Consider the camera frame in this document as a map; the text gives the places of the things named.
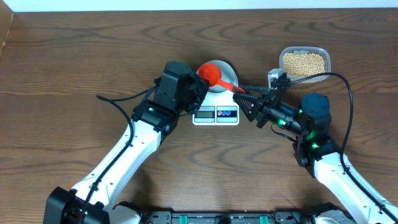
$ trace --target plastic container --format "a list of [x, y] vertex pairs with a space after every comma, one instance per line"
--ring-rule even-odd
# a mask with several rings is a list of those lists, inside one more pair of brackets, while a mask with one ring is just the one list
[[[322, 49], [320, 47], [288, 47], [288, 48], [286, 48], [285, 50], [282, 51], [282, 53], [280, 53], [279, 68], [284, 68], [284, 55], [286, 53], [294, 53], [295, 50], [305, 50], [305, 51], [308, 51], [308, 54], [313, 53], [313, 54], [321, 55], [323, 60], [325, 61], [325, 65], [324, 65], [325, 71], [331, 72], [331, 63], [330, 63], [329, 53], [325, 49]], [[291, 74], [287, 74], [287, 77], [290, 78], [291, 81], [305, 78], [305, 76], [302, 76], [302, 75], [291, 75]], [[322, 80], [325, 80], [328, 77], [329, 77], [328, 75], [321, 76], [321, 77], [315, 77], [315, 78], [309, 79], [309, 80], [301, 82], [301, 83], [320, 82]]]

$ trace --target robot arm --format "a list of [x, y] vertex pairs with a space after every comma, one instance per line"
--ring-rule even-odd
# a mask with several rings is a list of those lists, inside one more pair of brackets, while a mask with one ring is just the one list
[[108, 155], [70, 191], [57, 187], [50, 194], [44, 223], [139, 222], [140, 213], [134, 209], [117, 206], [113, 210], [116, 200], [142, 162], [177, 126], [181, 112], [198, 111], [208, 91], [208, 82], [180, 62], [168, 62], [155, 84], [154, 99], [147, 99], [148, 91], [133, 110], [134, 132], [128, 126]]
[[[270, 121], [296, 135], [294, 140], [277, 133], [293, 140], [298, 164], [327, 186], [357, 223], [394, 223], [398, 208], [356, 171], [333, 140], [329, 132], [331, 116], [328, 98], [319, 93], [310, 93], [303, 97], [298, 108], [294, 108], [282, 102], [285, 92], [290, 88], [289, 83], [290, 79], [282, 69], [274, 69], [269, 73], [268, 87], [243, 87], [247, 91], [258, 91], [262, 96], [234, 94], [233, 98], [248, 120], [257, 120], [257, 127], [262, 128]], [[335, 219], [322, 215], [315, 220], [318, 223], [336, 223]]]

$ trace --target grain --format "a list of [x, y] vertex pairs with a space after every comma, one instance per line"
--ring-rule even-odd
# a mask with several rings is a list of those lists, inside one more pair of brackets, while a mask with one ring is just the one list
[[318, 54], [293, 54], [284, 55], [284, 70], [291, 75], [310, 76], [325, 72], [325, 61]]

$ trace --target orange ladle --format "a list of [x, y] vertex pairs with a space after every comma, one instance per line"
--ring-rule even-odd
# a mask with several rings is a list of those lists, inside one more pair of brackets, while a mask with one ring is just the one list
[[229, 90], [233, 93], [247, 93], [247, 91], [245, 91], [244, 89], [222, 80], [221, 69], [217, 65], [213, 65], [212, 63], [203, 64], [198, 70], [198, 75], [201, 76], [202, 79], [209, 81], [209, 87], [220, 85], [224, 89]]

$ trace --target wooden table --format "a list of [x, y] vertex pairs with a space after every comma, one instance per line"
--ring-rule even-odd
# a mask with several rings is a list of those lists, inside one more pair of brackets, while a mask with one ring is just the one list
[[[49, 193], [69, 189], [114, 146], [126, 121], [95, 98], [153, 85], [170, 60], [193, 69], [230, 62], [240, 84], [265, 85], [281, 51], [326, 49], [354, 91], [346, 153], [398, 204], [398, 9], [18, 13], [0, 62], [0, 220], [41, 222]], [[348, 122], [341, 80], [296, 85], [331, 102], [338, 142]], [[123, 102], [130, 112], [136, 101]], [[275, 210], [340, 205], [297, 165], [291, 143], [241, 114], [237, 127], [198, 127], [182, 117], [119, 200], [174, 210]]]

